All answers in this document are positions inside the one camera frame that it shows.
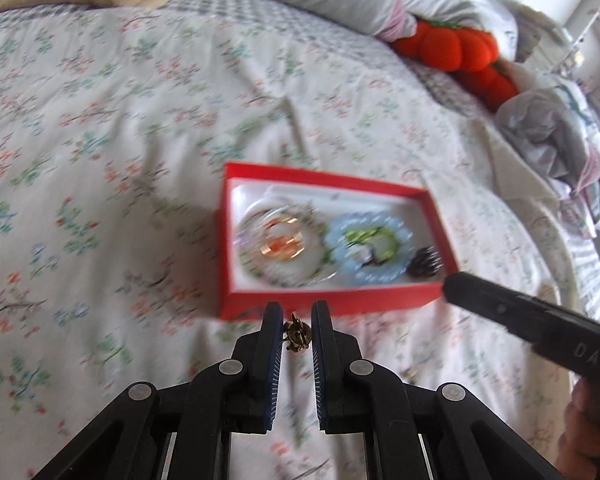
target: black tool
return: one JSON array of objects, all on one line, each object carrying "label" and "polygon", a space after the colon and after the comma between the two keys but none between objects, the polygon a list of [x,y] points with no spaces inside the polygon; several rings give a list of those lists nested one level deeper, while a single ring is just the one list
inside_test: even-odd
[{"label": "black tool", "polygon": [[312,337],[320,429],[364,434],[368,480],[562,478],[463,386],[426,390],[362,359],[326,302],[312,308]]},{"label": "black tool", "polygon": [[159,480],[177,433],[169,480],[226,480],[231,433],[267,433],[276,415],[282,308],[270,303],[259,332],[231,359],[190,383],[135,383],[117,396],[34,480]]},{"label": "black tool", "polygon": [[[600,428],[600,323],[465,272],[448,276],[443,293],[450,303],[504,325],[538,355],[586,378],[592,385],[587,416]],[[600,480],[600,459],[596,465]]]}]

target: white floral fabric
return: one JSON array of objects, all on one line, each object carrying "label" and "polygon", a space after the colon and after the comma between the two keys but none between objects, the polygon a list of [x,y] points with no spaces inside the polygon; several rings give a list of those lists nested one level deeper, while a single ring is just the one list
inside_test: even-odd
[{"label": "white floral fabric", "polygon": [[[373,38],[267,0],[182,1],[0,15],[0,480],[35,475],[129,383],[189,381],[257,330],[217,319],[228,160],[428,187],[464,270],[586,308],[551,191],[484,118]],[[568,374],[503,328],[442,300],[335,323],[554,456]],[[317,429],[310,355],[285,353],[280,380],[274,429],[234,437],[231,478],[365,478],[362,441]]]}]

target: red cardboard box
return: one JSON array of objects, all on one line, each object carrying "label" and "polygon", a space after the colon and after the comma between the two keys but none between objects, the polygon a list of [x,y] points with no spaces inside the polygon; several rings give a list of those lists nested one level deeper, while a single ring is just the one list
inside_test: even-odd
[{"label": "red cardboard box", "polygon": [[[274,288],[268,283],[263,283],[260,288],[257,282],[245,286],[244,279],[238,275],[239,263],[235,261],[234,229],[240,218],[236,218],[238,215],[234,213],[235,206],[232,203],[232,193],[245,183],[252,186],[302,187],[305,191],[315,189],[335,196],[340,192],[349,193],[352,200],[362,200],[363,204],[369,204],[375,198],[381,201],[408,201],[410,207],[421,210],[417,214],[422,216],[422,221],[418,222],[418,229],[407,227],[411,227],[421,240],[426,240],[426,244],[435,245],[442,257],[443,269],[425,281],[392,285],[342,288],[332,287],[329,280],[324,283],[325,286],[299,288]],[[221,319],[260,319],[269,301],[279,302],[286,316],[292,311],[307,316],[317,300],[329,303],[332,316],[416,308],[439,298],[444,277],[458,272],[458,264],[436,205],[426,189],[318,171],[229,163],[225,167],[221,200],[218,211]]]}]

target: red plush toy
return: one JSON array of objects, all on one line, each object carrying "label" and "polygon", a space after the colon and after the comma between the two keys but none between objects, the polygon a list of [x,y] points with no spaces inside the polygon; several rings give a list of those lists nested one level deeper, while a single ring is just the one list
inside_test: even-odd
[{"label": "red plush toy", "polygon": [[495,38],[488,32],[418,20],[414,36],[400,38],[391,46],[401,56],[452,72],[456,80],[492,112],[518,95],[513,81],[493,65],[499,50]]}]

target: bed sheet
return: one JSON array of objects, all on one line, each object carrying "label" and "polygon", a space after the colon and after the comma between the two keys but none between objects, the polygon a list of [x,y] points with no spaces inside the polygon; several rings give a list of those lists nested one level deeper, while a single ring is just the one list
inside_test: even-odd
[{"label": "bed sheet", "polygon": [[[270,0],[3,13],[0,479],[33,476],[129,383],[190,380],[257,329],[215,318],[228,160],[427,187],[464,270],[582,307],[550,190],[379,41]],[[568,374],[500,327],[443,301],[335,324],[554,457]],[[310,355],[285,352],[274,429],[234,438],[231,478],[363,468],[357,436],[318,432]]]}]

